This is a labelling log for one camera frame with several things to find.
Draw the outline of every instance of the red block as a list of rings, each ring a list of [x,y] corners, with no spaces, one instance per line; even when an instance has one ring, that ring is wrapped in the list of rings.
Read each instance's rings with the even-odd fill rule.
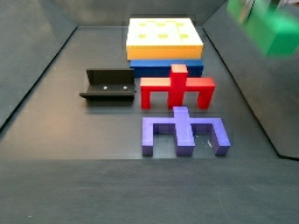
[[[142,78],[142,109],[151,108],[151,92],[168,92],[168,109],[183,105],[186,92],[199,92],[198,105],[207,109],[211,104],[211,97],[215,89],[213,78],[187,78],[189,70],[186,65],[172,65],[170,78]]]

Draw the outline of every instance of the blue base block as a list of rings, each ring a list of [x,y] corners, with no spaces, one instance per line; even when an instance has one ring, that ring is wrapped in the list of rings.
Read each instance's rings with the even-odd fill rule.
[[[202,77],[203,63],[201,59],[132,59],[130,67],[135,69],[135,77],[170,77],[171,64],[185,64],[190,77]]]

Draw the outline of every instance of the purple comb-shaped block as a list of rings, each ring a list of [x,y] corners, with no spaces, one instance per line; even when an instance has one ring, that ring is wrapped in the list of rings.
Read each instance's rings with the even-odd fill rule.
[[[210,134],[211,147],[217,156],[225,156],[230,149],[230,139],[221,118],[190,118],[186,107],[174,107],[174,117],[143,118],[143,155],[154,155],[154,134],[175,134],[177,156],[191,156],[195,134]]]

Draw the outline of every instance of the toy block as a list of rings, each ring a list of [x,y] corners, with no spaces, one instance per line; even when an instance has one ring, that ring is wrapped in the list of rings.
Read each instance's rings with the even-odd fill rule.
[[[79,95],[88,101],[135,99],[134,69],[88,69],[88,91]]]
[[[154,134],[175,134],[177,156],[191,156],[194,134],[210,134],[211,147],[217,156],[225,156],[230,149],[230,139],[221,118],[190,118],[187,107],[174,107],[174,117],[143,118],[143,155],[154,155]]]
[[[190,77],[202,77],[203,63],[201,59],[132,59],[130,67],[135,69],[135,77],[168,77],[172,64],[185,64]]]
[[[189,18],[131,18],[128,60],[201,59],[203,43]]]
[[[142,78],[142,109],[151,108],[151,92],[168,92],[168,109],[183,105],[186,92],[199,92],[198,105],[207,109],[211,104],[211,97],[215,89],[213,78],[187,78],[189,70],[186,65],[172,65],[168,78]]]
[[[247,5],[229,1],[229,14],[266,56],[289,56],[299,46],[299,21],[286,10],[269,6],[267,1],[255,1],[247,21],[243,14]]]

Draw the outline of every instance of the green object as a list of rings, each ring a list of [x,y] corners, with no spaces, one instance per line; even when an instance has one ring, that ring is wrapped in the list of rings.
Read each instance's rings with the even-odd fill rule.
[[[241,24],[246,34],[266,56],[290,56],[299,46],[298,19],[269,5],[265,0],[257,0],[247,21],[242,21],[243,3],[229,1],[229,14]]]

